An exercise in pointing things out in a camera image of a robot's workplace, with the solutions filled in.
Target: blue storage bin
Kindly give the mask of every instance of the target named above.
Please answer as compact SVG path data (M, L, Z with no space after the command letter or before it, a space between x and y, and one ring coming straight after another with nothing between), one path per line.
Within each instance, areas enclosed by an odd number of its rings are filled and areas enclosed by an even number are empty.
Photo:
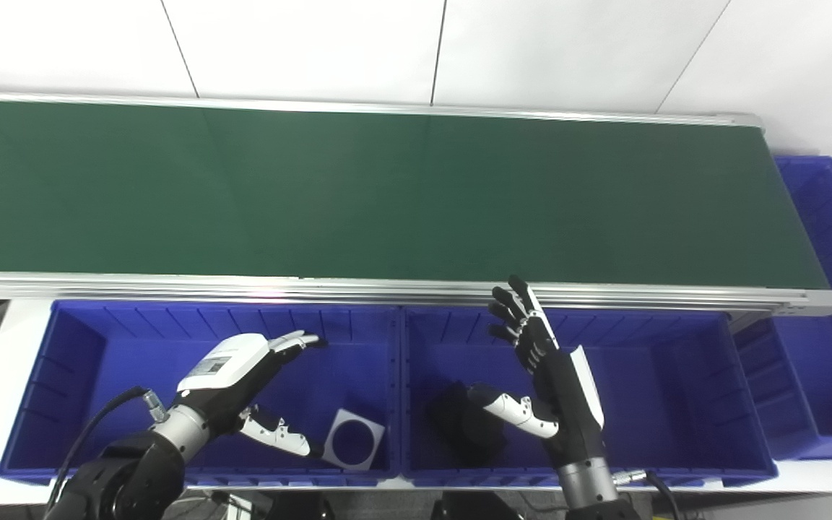
M320 442L338 408L385 425L372 469L342 470L237 434L224 435L199 452L188 464L187 483L372 486L399 474L398 321L397 307L56 302L0 477L48 483L83 425L109 399L141 385L169 404L178 382L221 339L242 332L275 338L305 329L328 339L329 346L310 349L288 363L257 402ZM122 406L92 432L75 464L150 424L139 400ZM369 438L362 441L371 446ZM346 448L361 451L354 441Z
M832 287L832 158L776 164ZM735 339L773 456L832 458L832 316L777 317Z
M671 485L776 476L720 313L552 310L563 348L584 345L614 470L648 468ZM488 467L460 464L426 414L450 383L534 395L512 346L486 332L486 309L409 308L403 339L403 474L417 486L557 486L541 441L506 427Z

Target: robotic hand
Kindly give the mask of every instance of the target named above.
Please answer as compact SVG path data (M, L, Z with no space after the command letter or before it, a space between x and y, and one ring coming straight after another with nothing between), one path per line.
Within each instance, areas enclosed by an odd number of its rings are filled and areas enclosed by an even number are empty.
M241 432L292 454L320 457L319 445L250 403L282 366L305 348L323 345L303 330L272 340L261 334L224 339L178 383L167 412L153 399L152 427L112 442L79 467L45 519L158 520L181 494L185 464L221 435ZM55 487L51 500L57 493Z
M539 399L516 398L482 383L473 385L468 397L544 441L568 519L637 518L631 504L618 497L605 463L602 406L584 349L561 351L532 289L516 276L508 283L515 294L494 287L489 309L504 324L490 326L490 334L512 343Z

